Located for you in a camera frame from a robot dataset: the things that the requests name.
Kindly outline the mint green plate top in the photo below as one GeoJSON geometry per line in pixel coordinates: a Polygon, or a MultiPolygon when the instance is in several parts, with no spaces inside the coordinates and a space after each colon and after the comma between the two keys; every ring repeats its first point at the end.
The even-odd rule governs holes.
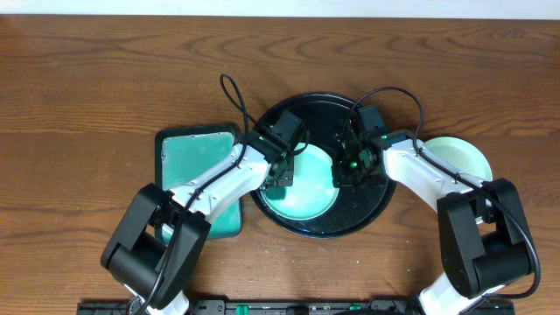
{"type": "Polygon", "coordinates": [[[286,186],[286,198],[263,203],[284,219],[308,221],[324,214],[337,199],[340,189],[333,185],[333,160],[319,147],[308,144],[294,157],[293,184],[286,186]]]}

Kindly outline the mint green plate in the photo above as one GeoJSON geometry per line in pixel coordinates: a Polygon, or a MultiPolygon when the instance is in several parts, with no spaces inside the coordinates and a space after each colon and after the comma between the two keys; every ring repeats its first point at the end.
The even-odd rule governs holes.
{"type": "Polygon", "coordinates": [[[337,199],[340,189],[333,185],[333,160],[319,147],[308,144],[294,157],[293,184],[286,186],[286,198],[263,203],[284,219],[308,221],[324,214],[337,199]]]}
{"type": "Polygon", "coordinates": [[[478,148],[463,139],[441,136],[425,142],[424,146],[434,155],[461,171],[486,181],[494,179],[487,158],[478,148]]]}

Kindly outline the green yellow sponge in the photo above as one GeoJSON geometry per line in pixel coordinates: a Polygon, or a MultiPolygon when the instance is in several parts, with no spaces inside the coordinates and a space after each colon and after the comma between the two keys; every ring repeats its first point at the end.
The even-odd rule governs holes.
{"type": "Polygon", "coordinates": [[[270,186],[262,193],[267,200],[284,200],[286,194],[287,189],[285,186],[270,186]]]}

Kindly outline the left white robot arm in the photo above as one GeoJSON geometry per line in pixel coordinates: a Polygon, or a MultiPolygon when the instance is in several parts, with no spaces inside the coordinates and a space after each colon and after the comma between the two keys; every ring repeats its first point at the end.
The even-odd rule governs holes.
{"type": "Polygon", "coordinates": [[[134,295],[129,314],[182,314],[213,221],[241,196],[282,174],[298,140],[248,134],[222,161],[165,191],[150,183],[130,202],[101,266],[134,295]]]}

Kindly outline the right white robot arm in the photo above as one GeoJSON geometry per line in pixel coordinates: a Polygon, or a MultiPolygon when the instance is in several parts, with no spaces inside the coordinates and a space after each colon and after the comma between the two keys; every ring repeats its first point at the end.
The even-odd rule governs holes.
{"type": "Polygon", "coordinates": [[[431,153],[407,130],[351,134],[332,166],[335,186],[384,177],[409,188],[437,213],[443,273],[416,298],[420,314],[467,314],[505,286],[541,278],[519,193],[510,181],[486,181],[431,153]]]}

